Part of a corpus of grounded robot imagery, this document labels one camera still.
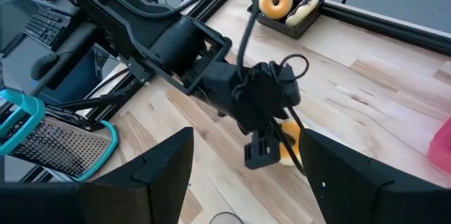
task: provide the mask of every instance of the wooden table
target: wooden table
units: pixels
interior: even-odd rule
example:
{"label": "wooden table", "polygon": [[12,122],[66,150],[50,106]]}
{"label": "wooden table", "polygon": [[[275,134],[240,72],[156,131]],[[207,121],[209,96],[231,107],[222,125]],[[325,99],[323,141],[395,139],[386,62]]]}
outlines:
{"label": "wooden table", "polygon": [[[230,61],[249,5],[250,0],[230,0],[208,21],[233,40]],[[293,53],[304,54],[311,64],[298,81],[302,101],[295,107],[305,124],[382,162],[451,187],[451,175],[426,158],[429,141],[451,115],[448,57],[321,16],[299,40],[256,23],[245,62],[281,61]],[[304,67],[300,60],[290,64],[295,71]],[[235,212],[248,223],[324,222],[307,179],[295,168],[277,164],[246,169],[243,145],[250,138],[235,121],[219,118],[215,110],[161,78],[147,83],[111,122],[120,144],[96,178],[182,127],[194,128],[194,161],[180,223],[208,223],[221,211]]]}

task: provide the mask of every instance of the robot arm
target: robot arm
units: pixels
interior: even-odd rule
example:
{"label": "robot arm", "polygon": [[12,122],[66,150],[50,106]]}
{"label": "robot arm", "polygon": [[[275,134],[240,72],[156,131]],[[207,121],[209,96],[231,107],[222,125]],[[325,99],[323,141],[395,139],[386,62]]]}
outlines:
{"label": "robot arm", "polygon": [[257,15],[257,0],[238,52],[237,65],[224,58],[231,41],[180,12],[143,0],[73,0],[110,36],[133,75],[147,81],[156,73],[237,121],[252,141],[245,165],[260,168],[279,161],[279,142],[309,180],[327,223],[451,223],[451,191],[357,153],[312,130],[301,130],[303,167],[274,118],[295,115],[300,102],[292,68],[259,63],[242,65]]}

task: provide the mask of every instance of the basket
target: basket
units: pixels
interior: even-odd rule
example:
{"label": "basket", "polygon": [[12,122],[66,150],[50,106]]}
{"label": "basket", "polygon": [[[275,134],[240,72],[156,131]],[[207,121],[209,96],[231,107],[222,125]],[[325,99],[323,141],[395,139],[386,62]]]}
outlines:
{"label": "basket", "polygon": [[[290,11],[294,10],[301,1],[302,0],[293,0],[293,7],[291,8]],[[319,0],[318,6],[316,6],[316,8],[314,8],[309,15],[307,15],[304,19],[302,19],[302,21],[298,25],[294,27],[288,27],[285,24],[286,17],[280,20],[273,20],[265,17],[261,12],[259,12],[257,16],[257,21],[262,25],[272,28],[273,30],[279,31],[282,34],[285,34],[294,39],[299,39],[309,29],[309,27],[313,25],[315,20],[321,15],[321,8],[324,5],[324,1],[325,0]],[[252,6],[250,6],[247,9],[247,11],[250,12],[251,9]]]}
{"label": "basket", "polygon": [[19,109],[0,124],[0,155],[10,155],[83,181],[95,173],[118,143],[114,126],[102,121],[110,137],[46,116],[42,101],[9,90],[0,96]]}

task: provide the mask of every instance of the cheese grater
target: cheese grater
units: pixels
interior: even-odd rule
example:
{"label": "cheese grater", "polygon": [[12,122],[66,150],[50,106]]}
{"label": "cheese grater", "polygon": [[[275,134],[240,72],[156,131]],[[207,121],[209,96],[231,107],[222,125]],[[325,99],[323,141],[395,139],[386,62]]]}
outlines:
{"label": "cheese grater", "polygon": [[20,108],[0,125],[7,141],[1,155],[11,155],[83,181],[97,171],[118,143],[112,124],[102,121],[110,133],[106,137],[45,116],[42,101],[3,90],[0,96]]}

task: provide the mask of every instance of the black basket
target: black basket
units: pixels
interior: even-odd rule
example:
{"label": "black basket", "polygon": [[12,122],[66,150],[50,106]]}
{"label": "black basket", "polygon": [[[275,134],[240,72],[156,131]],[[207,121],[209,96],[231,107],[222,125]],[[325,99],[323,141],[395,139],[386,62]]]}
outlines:
{"label": "black basket", "polygon": [[[302,0],[293,0],[293,7],[291,8],[290,12],[293,11],[301,1]],[[259,12],[257,16],[257,21],[289,37],[299,39],[315,22],[315,20],[321,15],[321,8],[323,7],[324,1],[325,0],[319,0],[318,6],[316,6],[316,8],[313,9],[309,15],[307,15],[304,19],[302,19],[302,21],[298,25],[294,27],[288,27],[285,24],[286,17],[281,18],[279,20],[273,20],[264,16],[263,13],[261,12]],[[251,9],[252,6],[250,6],[247,9],[247,11],[250,12]]]}

